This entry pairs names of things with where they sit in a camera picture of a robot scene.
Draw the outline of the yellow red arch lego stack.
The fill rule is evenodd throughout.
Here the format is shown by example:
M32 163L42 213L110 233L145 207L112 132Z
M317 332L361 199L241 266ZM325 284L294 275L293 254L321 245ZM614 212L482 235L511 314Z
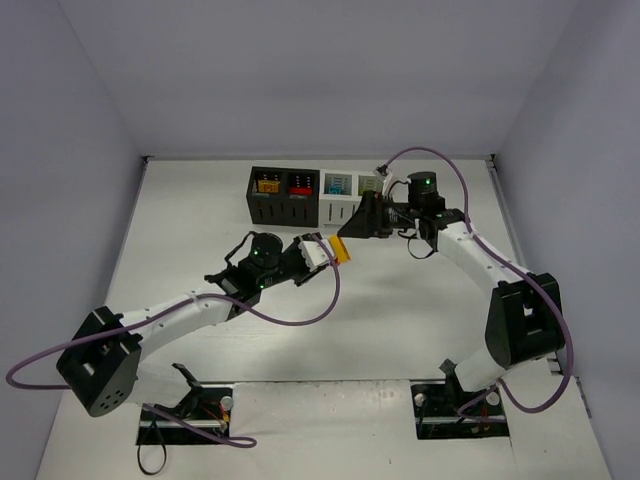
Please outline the yellow red arch lego stack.
M351 255L342 238L337 235L332 235L329 238L329 243L333 249L334 258L337 264L341 265L351 260Z

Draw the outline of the red blue orange lego stack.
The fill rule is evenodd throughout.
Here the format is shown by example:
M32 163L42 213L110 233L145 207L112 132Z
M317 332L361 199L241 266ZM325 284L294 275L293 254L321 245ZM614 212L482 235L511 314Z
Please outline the red blue orange lego stack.
M349 192L342 188L341 186L330 186L326 193L328 195L348 195Z

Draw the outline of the large red lego brick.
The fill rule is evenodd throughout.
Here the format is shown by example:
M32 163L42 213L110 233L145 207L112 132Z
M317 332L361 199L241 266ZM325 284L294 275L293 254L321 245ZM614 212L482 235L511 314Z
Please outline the large red lego brick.
M289 189L291 195L310 196L314 193L312 187L291 187Z

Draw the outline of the small orange lego cube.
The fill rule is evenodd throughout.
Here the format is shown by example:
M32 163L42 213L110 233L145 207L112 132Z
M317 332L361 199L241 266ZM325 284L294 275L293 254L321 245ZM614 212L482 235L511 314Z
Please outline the small orange lego cube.
M257 192L262 194L278 194L281 180L278 175L264 175L256 180Z

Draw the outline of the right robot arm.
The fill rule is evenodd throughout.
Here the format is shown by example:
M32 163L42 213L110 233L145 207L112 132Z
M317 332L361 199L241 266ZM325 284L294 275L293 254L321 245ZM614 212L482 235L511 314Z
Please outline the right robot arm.
M408 176L408 201L367 190L351 218L340 228L342 238L387 238L412 229L432 250L450 260L489 299L484 341L474 354L456 363L448 375L461 390L476 392L494 384L512 368L565 346L554 310L531 284L536 283L561 308L559 285L550 274L535 275L509 268L478 244L464 213L448 209L438 193L434 172Z

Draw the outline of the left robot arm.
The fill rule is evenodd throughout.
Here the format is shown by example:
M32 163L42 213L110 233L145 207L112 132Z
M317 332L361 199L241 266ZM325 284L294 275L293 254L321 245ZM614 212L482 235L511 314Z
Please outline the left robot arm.
M305 234L289 246L270 233L249 233L248 255L206 276L210 290L192 290L142 310L92 311L56 368L92 417L126 403L160 405L185 413L200 383L182 364L158 367L150 356L201 328L227 322L255 306L264 290L291 281L300 286L329 267L335 253L326 239Z

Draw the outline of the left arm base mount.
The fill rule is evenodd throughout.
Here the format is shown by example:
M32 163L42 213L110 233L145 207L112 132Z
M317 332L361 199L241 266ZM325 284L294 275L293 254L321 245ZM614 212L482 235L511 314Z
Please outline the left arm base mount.
M188 413L174 413L195 429L216 437L230 436L230 421L234 386L232 384L205 384L198 403ZM179 424L142 409L139 416L137 446L193 446L217 443L204 438Z

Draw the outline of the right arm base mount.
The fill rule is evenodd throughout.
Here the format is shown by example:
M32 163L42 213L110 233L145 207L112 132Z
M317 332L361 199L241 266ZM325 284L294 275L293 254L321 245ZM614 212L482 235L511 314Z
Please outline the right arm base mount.
M442 381L410 384L418 440L507 438L510 430L497 387L468 393Z

